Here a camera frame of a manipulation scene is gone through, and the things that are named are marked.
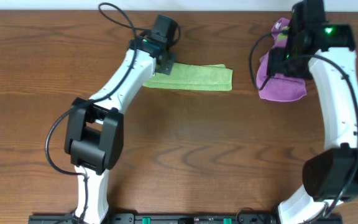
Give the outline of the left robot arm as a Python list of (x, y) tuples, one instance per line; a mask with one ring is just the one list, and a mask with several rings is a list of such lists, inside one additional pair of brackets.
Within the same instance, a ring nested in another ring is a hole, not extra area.
[(76, 98), (68, 114), (65, 152), (78, 176), (75, 223), (102, 223), (108, 214), (109, 171), (124, 146), (124, 113), (141, 86), (156, 73), (169, 74), (176, 41), (165, 37), (136, 37), (124, 60), (97, 93)]

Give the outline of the light green microfiber cloth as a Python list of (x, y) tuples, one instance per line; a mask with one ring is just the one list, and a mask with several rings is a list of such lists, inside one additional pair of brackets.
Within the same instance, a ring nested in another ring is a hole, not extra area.
[(224, 64), (175, 63), (169, 75), (155, 73), (143, 86), (169, 90), (231, 91), (232, 73)]

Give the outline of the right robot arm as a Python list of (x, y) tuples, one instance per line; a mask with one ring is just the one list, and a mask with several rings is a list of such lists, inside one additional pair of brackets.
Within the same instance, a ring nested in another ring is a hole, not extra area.
[(302, 186), (277, 206), (274, 223), (333, 222), (341, 203), (358, 198), (356, 43), (347, 24), (326, 20), (322, 1), (292, 8), (287, 43), (268, 54), (267, 76), (312, 79), (324, 122), (324, 151), (305, 162)]

